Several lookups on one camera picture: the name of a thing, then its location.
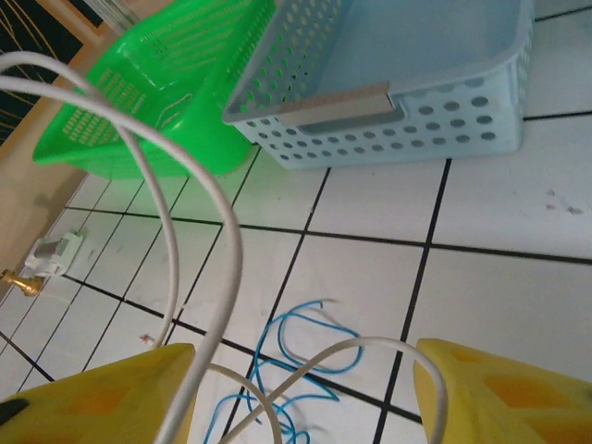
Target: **basket handle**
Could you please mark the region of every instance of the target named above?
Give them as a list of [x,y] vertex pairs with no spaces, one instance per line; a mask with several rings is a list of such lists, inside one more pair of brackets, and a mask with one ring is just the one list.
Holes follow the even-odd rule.
[[387,81],[369,86],[317,95],[283,104],[277,118],[286,126],[298,127],[345,118],[392,113],[395,107],[388,95]]

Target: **plastic basket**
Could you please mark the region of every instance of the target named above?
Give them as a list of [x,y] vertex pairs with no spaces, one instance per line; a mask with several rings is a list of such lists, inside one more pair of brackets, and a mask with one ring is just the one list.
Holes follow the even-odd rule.
[[515,151],[533,16],[533,0],[283,2],[225,121],[288,169]]
[[[225,174],[250,143],[222,122],[222,111],[274,9],[272,0],[178,0],[126,32],[87,78],[118,109]],[[148,141],[141,146],[157,176],[187,175]],[[140,176],[113,126],[71,105],[61,108],[33,159],[110,179]]]

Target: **white cable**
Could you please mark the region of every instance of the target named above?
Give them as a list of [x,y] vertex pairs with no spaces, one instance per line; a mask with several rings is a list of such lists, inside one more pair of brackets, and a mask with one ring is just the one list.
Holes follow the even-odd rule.
[[[7,76],[0,76],[0,90],[14,91],[17,93],[29,93],[41,95],[45,97],[54,98],[62,102],[68,102],[80,108],[87,109],[97,116],[105,117],[113,123],[119,132],[121,138],[128,145],[132,155],[136,159],[142,174],[150,188],[150,191],[156,202],[158,213],[163,222],[163,230],[166,237],[166,245],[169,254],[170,263],[170,289],[168,307],[166,309],[165,323],[161,330],[161,334],[156,339],[155,344],[160,344],[164,340],[170,320],[175,312],[177,293],[179,287],[179,252],[177,248],[176,237],[172,227],[170,214],[168,213],[167,204],[160,190],[158,182],[148,164],[148,161],[137,143],[136,138],[128,132],[131,130],[136,134],[142,136],[144,139],[159,145],[165,152],[175,158],[178,162],[184,165],[194,177],[196,177],[210,194],[218,211],[223,217],[226,224],[226,232],[228,235],[228,245],[230,247],[231,264],[229,270],[229,279],[226,281],[227,286],[224,290],[221,303],[213,318],[213,325],[208,329],[208,334],[203,340],[203,344],[199,347],[194,359],[191,362],[190,369],[184,377],[175,398],[173,399],[169,411],[160,427],[158,435],[154,444],[169,444],[173,442],[189,406],[191,405],[193,396],[197,392],[199,385],[204,377],[205,371],[212,360],[216,347],[220,340],[230,316],[239,290],[241,282],[242,271],[242,247],[241,247],[241,233],[232,207],[226,195],[219,188],[216,180],[189,154],[187,154],[181,147],[173,143],[168,138],[162,136],[154,129],[142,124],[132,117],[117,111],[110,107],[106,99],[83,77],[79,76],[75,71],[71,70],[66,65],[55,61],[54,59],[38,55],[35,53],[10,53],[0,55],[0,72],[18,64],[39,65],[66,77],[74,84],[79,86],[85,92],[91,94],[94,100],[84,97],[75,92],[63,90],[52,85],[46,85],[38,81],[16,79]],[[255,408],[249,415],[247,415],[236,427],[234,427],[225,437],[222,438],[220,444],[228,444],[234,439],[246,426],[254,421],[261,412],[265,411],[270,418],[272,433],[276,443],[278,441],[278,419],[273,412],[273,406],[270,410],[270,405],[281,396],[289,387],[291,387],[298,379],[303,377],[307,372],[312,370],[326,358],[345,349],[361,347],[365,345],[383,345],[396,349],[401,352],[409,353],[413,356],[421,366],[427,370],[432,376],[437,392],[438,409],[437,418],[430,439],[430,444],[439,444],[443,438],[448,416],[448,394],[446,385],[438,368],[421,352],[414,347],[404,342],[388,338],[356,338],[342,341],[338,344],[321,351],[293,375],[291,375],[284,383],[282,383],[276,390],[274,390],[269,397],[265,397],[255,387],[250,387],[253,384],[239,375],[233,375],[234,372],[224,367],[212,365],[215,371],[225,375],[238,376],[241,384],[245,385],[257,399],[261,405]]]
[[[404,352],[410,354],[415,361],[417,361],[424,369],[429,373],[429,375],[434,380],[434,384],[436,386],[436,396],[437,396],[437,414],[436,414],[436,423],[434,424],[434,430],[432,432],[432,437],[429,440],[429,444],[440,444],[442,439],[444,438],[444,430],[446,428],[446,421],[448,418],[448,391],[446,390],[446,383],[444,381],[444,377],[439,372],[438,368],[432,363],[427,356],[423,353],[418,351],[416,348],[412,347],[411,345],[401,342],[399,340],[390,339],[390,338],[354,338],[354,339],[347,339],[342,342],[339,342],[331,347],[324,349],[320,353],[318,353],[313,359],[308,361],[305,365],[300,367],[297,371],[295,371],[288,379],[286,379],[283,383],[279,385],[274,391],[272,391],[269,396],[267,396],[267,400],[270,402],[275,401],[279,398],[286,390],[288,390],[291,386],[296,383],[300,378],[305,376],[308,372],[313,370],[314,367],[319,365],[329,356],[342,352],[346,349],[363,347],[367,345],[381,345],[384,347],[390,347],[391,349],[395,349],[399,352]],[[256,407],[251,413],[244,417],[240,423],[238,423],[232,430],[225,435],[218,444],[229,444],[234,438],[236,438],[242,430],[244,430],[252,421],[254,421],[257,416],[259,416],[263,411],[262,406]]]
[[261,408],[267,415],[267,418],[269,418],[269,425],[271,426],[271,434],[273,436],[274,444],[282,444],[281,426],[279,425],[278,416],[276,415],[276,411],[274,410],[272,402],[267,398],[267,396],[264,395],[263,392],[261,392],[261,390],[259,390],[259,388],[257,388],[255,384],[249,379],[239,375],[237,372],[230,370],[229,368],[223,367],[221,365],[210,364],[208,366],[208,370],[212,370],[214,372],[218,372],[221,375],[229,377],[230,379],[238,382],[248,389],[261,403]]
[[[0,55],[0,72],[9,68],[10,60],[14,53],[7,55]],[[28,59],[29,64],[46,63],[47,59],[44,55],[35,55],[33,59]],[[81,77],[76,77],[77,84],[84,84]],[[212,325],[208,328],[208,333],[205,335],[202,345],[199,347],[187,375],[183,378],[179,391],[175,395],[168,414],[166,415],[163,424],[161,425],[154,444],[168,444],[173,442],[177,430],[179,429],[185,413],[191,405],[194,394],[197,392],[202,379],[204,378],[207,366],[212,360],[216,352],[217,345],[222,339],[224,330],[228,324],[232,309],[237,298],[239,285],[241,283],[242,272],[242,245],[241,233],[237,219],[232,212],[232,206],[228,201],[224,192],[218,186],[216,180],[197,162],[191,155],[185,152],[180,146],[172,142],[167,137],[159,134],[154,129],[142,124],[138,120],[129,117],[128,115],[110,108],[103,103],[96,102],[96,99],[84,97],[75,92],[57,88],[53,85],[43,84],[38,81],[17,79],[7,76],[0,76],[0,89],[12,91],[16,93],[28,93],[40,95],[43,97],[50,97],[61,102],[68,102],[72,105],[84,108],[93,112],[97,116],[109,119],[115,125],[126,128],[142,136],[144,139],[159,145],[165,152],[175,158],[179,163],[184,165],[194,177],[196,177],[208,192],[218,212],[226,225],[226,233],[228,236],[228,247],[230,249],[230,268],[228,279],[225,280],[226,287],[222,292],[220,304],[217,307],[216,313],[213,316]]]

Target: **tile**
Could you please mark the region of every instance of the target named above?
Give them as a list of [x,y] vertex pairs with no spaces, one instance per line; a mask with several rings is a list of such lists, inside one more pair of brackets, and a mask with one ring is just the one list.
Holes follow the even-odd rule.
[[535,25],[526,116],[592,109],[590,46],[592,10]]
[[[160,178],[158,180],[158,184],[165,195],[165,201],[168,204],[169,210],[173,206],[177,196],[179,196],[179,192],[183,188],[183,185],[185,185],[186,181],[187,178]],[[138,194],[131,202],[128,212],[139,215],[158,215],[156,205],[154,204],[154,198],[152,197],[146,182],[140,187],[140,191],[138,191]]]
[[518,153],[454,160],[434,242],[592,257],[590,122],[528,122]]
[[580,7],[592,6],[590,0],[536,0],[536,16],[546,17]]
[[333,169],[310,230],[425,241],[444,164]]
[[[219,227],[192,222],[174,222],[179,244],[179,297],[177,307],[185,303],[191,285],[202,268]],[[163,231],[150,249],[126,298],[157,312],[167,308],[168,254]]]
[[[414,247],[307,236],[276,316],[300,303],[322,299],[327,301],[322,313],[334,322],[362,336],[398,339],[421,253],[421,249]],[[319,320],[327,319],[316,309],[302,313]],[[272,327],[263,352],[279,358],[276,331]],[[350,338],[346,333],[300,319],[290,320],[285,329],[286,347],[306,359]],[[343,368],[353,361],[355,354],[356,350],[344,351],[327,359],[325,367]],[[394,356],[391,350],[366,347],[362,361],[350,372],[326,377],[383,399]]]
[[82,371],[118,302],[88,288],[70,305],[66,316],[37,361],[55,379]]
[[384,444],[427,444],[427,438],[421,424],[389,413],[380,442]]
[[161,326],[159,317],[122,303],[85,370],[148,352],[150,345],[140,336],[155,338]]
[[120,215],[91,213],[80,229],[84,241],[67,271],[68,276],[80,280],[88,276],[120,219]]
[[37,298],[28,298],[13,287],[0,306],[0,331],[11,337]]
[[[252,150],[244,162],[231,173],[216,177],[220,187],[232,202],[239,192],[247,171],[251,167],[256,150]],[[204,187],[195,178],[190,178],[171,212],[173,217],[221,222],[222,217],[212,203]]]
[[[591,286],[589,266],[431,251],[408,341],[450,340],[588,380]],[[392,403],[419,413],[409,358]]]
[[19,387],[30,372],[29,364],[15,349],[8,346],[0,354],[0,400],[19,391]]
[[43,376],[41,373],[39,373],[37,370],[35,370],[35,368],[32,368],[31,372],[27,376],[27,379],[25,380],[24,384],[20,388],[20,391],[22,392],[22,391],[27,391],[27,390],[31,390],[31,389],[36,389],[39,386],[44,386],[45,384],[49,384],[49,382],[50,381],[48,381],[45,378],[45,376]]
[[[241,234],[244,245],[242,281],[225,338],[255,347],[300,237],[253,229],[242,229]],[[226,232],[222,231],[181,316],[182,321],[208,329],[228,276],[228,262]]]
[[108,179],[100,178],[94,174],[87,175],[76,194],[68,202],[68,206],[92,210],[108,185]]
[[142,184],[142,179],[112,180],[95,209],[120,213],[126,211]]
[[[186,328],[177,327],[173,332],[170,343],[190,343],[198,348],[202,339],[203,337],[201,335],[193,333]],[[246,376],[251,360],[252,358],[248,354],[231,349],[226,345],[220,345],[214,355],[213,363],[234,370],[242,376]],[[239,383],[234,382],[226,376],[211,371],[205,374],[202,385],[200,386],[188,442],[204,442],[207,428],[210,425],[212,414],[217,404],[226,396],[239,393],[240,389],[241,385]],[[214,431],[210,437],[210,443],[216,443],[221,438],[233,405],[234,401],[227,401],[222,406],[220,415],[215,422]]]
[[[262,379],[265,387],[269,389],[275,389],[289,375],[290,373],[275,366],[267,365],[262,368]],[[286,398],[282,401],[307,394],[325,393],[310,382],[300,380],[286,392]],[[380,409],[338,392],[336,395],[339,397],[339,402],[304,399],[295,401],[287,407],[286,410],[294,421],[296,430],[308,431],[313,443],[371,443],[376,432]],[[233,425],[237,425],[248,413],[246,402],[242,401]],[[261,416],[261,420],[261,425],[250,424],[237,441],[245,444],[273,442],[267,419]],[[301,438],[298,442],[305,442],[305,440]]]
[[324,176],[324,169],[288,171],[262,151],[234,205],[239,222],[304,229]]
[[14,343],[37,359],[79,289],[76,282],[51,277],[13,335]]
[[159,229],[157,219],[124,216],[86,281],[123,296]]
[[47,236],[61,236],[70,230],[80,230],[89,214],[89,211],[65,209],[49,229]]

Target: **yellow object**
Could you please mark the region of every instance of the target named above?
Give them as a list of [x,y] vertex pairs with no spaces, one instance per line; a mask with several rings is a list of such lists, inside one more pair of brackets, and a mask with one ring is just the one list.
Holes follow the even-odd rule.
[[[421,339],[417,348],[446,380],[443,444],[592,443],[592,384],[444,340]],[[417,364],[414,378],[430,437],[434,383]]]
[[[21,392],[9,400],[30,405],[0,425],[0,442],[149,444],[194,354],[190,344],[169,345]],[[176,444],[187,442],[194,404]]]
[[20,277],[14,271],[4,270],[0,273],[0,281],[20,287],[25,296],[38,296],[45,279],[42,277]]

